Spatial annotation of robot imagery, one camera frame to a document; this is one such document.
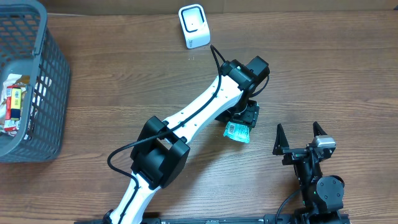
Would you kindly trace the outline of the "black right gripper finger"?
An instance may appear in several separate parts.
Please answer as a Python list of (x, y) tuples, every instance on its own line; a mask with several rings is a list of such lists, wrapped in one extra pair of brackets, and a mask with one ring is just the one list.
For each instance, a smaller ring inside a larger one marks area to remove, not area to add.
[(290, 149), (289, 143), (284, 133), (282, 125), (279, 123), (277, 125), (276, 139), (272, 154), (275, 156), (281, 156), (285, 154), (287, 150)]
[(313, 123), (313, 135), (316, 136), (324, 136), (327, 133), (323, 130), (323, 128), (319, 125), (317, 121)]

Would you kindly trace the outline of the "beige brown snack bag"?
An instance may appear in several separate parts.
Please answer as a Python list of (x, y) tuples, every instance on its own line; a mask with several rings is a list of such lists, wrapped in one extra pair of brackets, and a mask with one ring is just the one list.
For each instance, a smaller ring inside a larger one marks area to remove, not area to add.
[[(14, 137), (18, 130), (20, 129), (21, 122), (22, 122), (22, 110), (24, 108), (24, 98), (25, 95), (27, 94), (27, 85), (29, 84), (30, 77), (27, 75), (19, 75), (19, 74), (14, 74), (11, 73), (8, 75), (5, 81), (2, 83), (2, 91), (1, 91), (1, 134), (7, 134), (8, 136)], [(4, 129), (4, 122), (6, 118), (6, 89), (8, 86), (15, 85), (16, 87), (19, 87), (22, 90), (22, 106), (21, 106), (21, 118), (17, 122), (17, 129), (12, 132), (6, 132)]]

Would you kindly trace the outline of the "red white stick packet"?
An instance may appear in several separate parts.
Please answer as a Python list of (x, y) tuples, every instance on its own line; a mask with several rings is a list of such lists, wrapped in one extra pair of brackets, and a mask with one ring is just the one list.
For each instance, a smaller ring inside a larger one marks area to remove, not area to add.
[(17, 122), (11, 120), (11, 91), (13, 88), (18, 88), (15, 85), (8, 86), (6, 89), (6, 118), (4, 122), (4, 129), (6, 132), (12, 132), (17, 129)]

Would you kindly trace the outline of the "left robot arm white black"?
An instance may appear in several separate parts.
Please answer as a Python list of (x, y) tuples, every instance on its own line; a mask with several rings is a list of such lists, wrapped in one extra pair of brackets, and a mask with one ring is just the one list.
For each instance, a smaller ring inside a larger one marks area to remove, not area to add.
[(113, 171), (130, 179), (127, 190), (102, 223), (140, 223), (156, 191), (170, 185), (181, 173), (190, 152), (190, 143), (212, 121), (226, 123), (235, 134), (246, 134), (255, 127), (259, 105), (253, 97), (260, 94), (261, 83), (269, 81), (269, 64), (259, 56), (247, 65), (228, 61), (211, 46), (217, 76), (213, 83), (189, 105), (163, 120), (151, 117), (138, 139), (114, 150), (107, 158)]

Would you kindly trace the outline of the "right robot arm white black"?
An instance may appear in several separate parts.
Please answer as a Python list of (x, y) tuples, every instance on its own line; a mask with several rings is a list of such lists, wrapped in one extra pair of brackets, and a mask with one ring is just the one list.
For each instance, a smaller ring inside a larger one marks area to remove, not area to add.
[(305, 148), (291, 149), (281, 124), (277, 125), (273, 155), (283, 156), (284, 166), (292, 165), (299, 189), (287, 197), (275, 215), (277, 223), (281, 211), (292, 198), (300, 194), (303, 208), (291, 214), (289, 223), (349, 223), (343, 208), (345, 182), (337, 175), (324, 176), (320, 163), (329, 159), (336, 149), (335, 139), (317, 123), (313, 123), (314, 138)]

